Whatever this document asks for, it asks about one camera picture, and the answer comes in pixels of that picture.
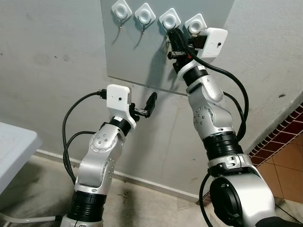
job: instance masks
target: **gray panel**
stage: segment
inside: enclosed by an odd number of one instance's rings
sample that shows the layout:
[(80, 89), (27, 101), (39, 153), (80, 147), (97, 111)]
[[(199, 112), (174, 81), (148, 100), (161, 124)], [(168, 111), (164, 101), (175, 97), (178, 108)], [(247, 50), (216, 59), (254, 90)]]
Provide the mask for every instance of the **gray panel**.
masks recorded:
[(148, 2), (156, 15), (156, 20), (141, 36), (142, 25), (134, 17), (134, 12), (145, 1), (127, 0), (133, 15), (118, 29), (119, 20), (111, 11), (116, 0), (101, 0), (105, 47), (107, 57), (107, 75), (133, 83), (185, 94), (184, 82), (176, 81), (173, 61), (167, 59), (169, 45), (164, 37), (165, 29), (159, 22), (159, 16), (174, 8), (183, 27), (186, 20), (202, 13), (208, 27), (222, 28), (232, 8), (234, 0), (153, 0)]

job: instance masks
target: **white wall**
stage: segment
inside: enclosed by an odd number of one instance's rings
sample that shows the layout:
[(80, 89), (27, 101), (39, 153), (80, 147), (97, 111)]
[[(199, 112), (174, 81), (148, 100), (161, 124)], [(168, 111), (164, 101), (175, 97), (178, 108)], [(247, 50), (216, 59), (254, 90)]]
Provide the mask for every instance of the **white wall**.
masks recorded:
[[(214, 64), (233, 72), (250, 96), (242, 142), (249, 151), (302, 101), (302, 1), (236, 0), (226, 29), (228, 39)], [(62, 120), (81, 96), (117, 83), (130, 86), (133, 101), (144, 106), (152, 93), (107, 77), (99, 0), (1, 1), (0, 53), (0, 121), (37, 131), (42, 149), (50, 152), (62, 153)], [(241, 99), (232, 82), (218, 79)], [(187, 98), (158, 95), (152, 118), (141, 119), (129, 134), (117, 170), (197, 194), (207, 160)], [(228, 106), (237, 129), (238, 114)], [(105, 101), (92, 97), (71, 115), (68, 135), (97, 130), (107, 120)], [(82, 159), (88, 139), (77, 139), (70, 156)]]

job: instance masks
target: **white hose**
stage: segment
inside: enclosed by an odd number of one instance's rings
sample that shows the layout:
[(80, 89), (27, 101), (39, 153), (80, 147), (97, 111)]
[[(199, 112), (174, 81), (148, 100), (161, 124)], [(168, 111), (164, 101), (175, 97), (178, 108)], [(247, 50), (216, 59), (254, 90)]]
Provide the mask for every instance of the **white hose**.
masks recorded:
[(44, 221), (55, 221), (56, 216), (40, 217), (40, 218), (12, 218), (5, 214), (0, 213), (0, 220), (7, 221), (3, 227), (9, 226), (10, 223), (35, 223)]

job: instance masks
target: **concrete floor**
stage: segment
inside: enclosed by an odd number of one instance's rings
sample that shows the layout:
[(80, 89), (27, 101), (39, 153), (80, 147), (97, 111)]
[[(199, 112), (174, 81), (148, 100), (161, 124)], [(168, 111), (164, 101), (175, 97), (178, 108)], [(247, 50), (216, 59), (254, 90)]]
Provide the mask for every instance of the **concrete floor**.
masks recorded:
[[(64, 215), (73, 192), (62, 163), (32, 156), (0, 195), (0, 212), (16, 218)], [(279, 202), (302, 220), (302, 204)], [(210, 204), (206, 212), (214, 227), (225, 227)], [(283, 219), (294, 221), (277, 210)], [(177, 197), (113, 179), (103, 215), (105, 227), (206, 227), (200, 207)], [(59, 222), (10, 224), (9, 227), (59, 227)]]

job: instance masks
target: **baseboard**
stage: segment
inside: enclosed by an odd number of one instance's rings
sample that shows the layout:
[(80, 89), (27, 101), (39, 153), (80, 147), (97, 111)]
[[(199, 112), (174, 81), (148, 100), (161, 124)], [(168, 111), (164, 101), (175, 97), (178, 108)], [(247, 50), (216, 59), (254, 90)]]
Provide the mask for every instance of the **baseboard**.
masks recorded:
[[(56, 162), (63, 162), (63, 156), (62, 155), (58, 155), (55, 153), (51, 153), (45, 150), (37, 150), (37, 152), (35, 153), (36, 156), (39, 157), (44, 157), (47, 158), (49, 160), (52, 161), (56, 161)], [(75, 166), (75, 167), (79, 167), (80, 162), (79, 160), (73, 159), (71, 158), (71, 165)], [(123, 174), (121, 172), (115, 171), (114, 172), (114, 178), (122, 180), (122, 181), (126, 181), (126, 182), (130, 182), (139, 186), (143, 186), (158, 192), (162, 192), (168, 195), (172, 195), (181, 199), (185, 199), (188, 201), (192, 201), (192, 202), (196, 202), (197, 200), (199, 200), (199, 196), (198, 195), (194, 195), (194, 194), (190, 194), (188, 192), (184, 192), (175, 188), (171, 188), (171, 187), (167, 187), (165, 185), (159, 184), (159, 183), (155, 183), (155, 182), (151, 182), (151, 181), (147, 181), (144, 180), (142, 178), (138, 178), (138, 177), (134, 177), (134, 176), (130, 176), (127, 174)]]

